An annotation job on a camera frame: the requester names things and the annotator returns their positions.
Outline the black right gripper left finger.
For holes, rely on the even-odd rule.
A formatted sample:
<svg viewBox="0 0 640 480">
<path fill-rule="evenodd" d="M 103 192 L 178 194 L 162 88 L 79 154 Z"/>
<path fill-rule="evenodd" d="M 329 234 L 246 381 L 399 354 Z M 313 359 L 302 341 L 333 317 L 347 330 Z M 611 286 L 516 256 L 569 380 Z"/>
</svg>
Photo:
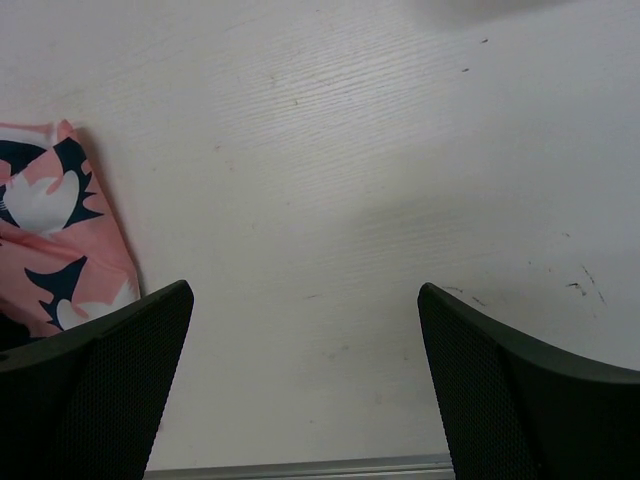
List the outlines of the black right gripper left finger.
<svg viewBox="0 0 640 480">
<path fill-rule="evenodd" d="M 193 305 L 180 280 L 2 352 L 2 478 L 143 478 Z"/>
</svg>

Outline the pink shark print shorts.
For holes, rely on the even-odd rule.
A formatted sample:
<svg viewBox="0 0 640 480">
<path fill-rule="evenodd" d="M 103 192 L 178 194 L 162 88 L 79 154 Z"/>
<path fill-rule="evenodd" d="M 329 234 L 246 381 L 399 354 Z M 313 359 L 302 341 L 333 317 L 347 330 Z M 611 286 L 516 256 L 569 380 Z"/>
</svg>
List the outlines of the pink shark print shorts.
<svg viewBox="0 0 640 480">
<path fill-rule="evenodd" d="M 2 124 L 2 349 L 139 298 L 134 262 L 72 125 Z"/>
</svg>

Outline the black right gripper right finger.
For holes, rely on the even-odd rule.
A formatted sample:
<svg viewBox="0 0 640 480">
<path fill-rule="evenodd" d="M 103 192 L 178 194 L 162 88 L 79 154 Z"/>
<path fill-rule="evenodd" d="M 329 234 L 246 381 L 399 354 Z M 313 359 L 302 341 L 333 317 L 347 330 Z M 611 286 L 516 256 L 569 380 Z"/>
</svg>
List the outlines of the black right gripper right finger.
<svg viewBox="0 0 640 480">
<path fill-rule="evenodd" d="M 431 283 L 417 306 L 457 478 L 638 478 L 638 371 L 554 347 Z"/>
</svg>

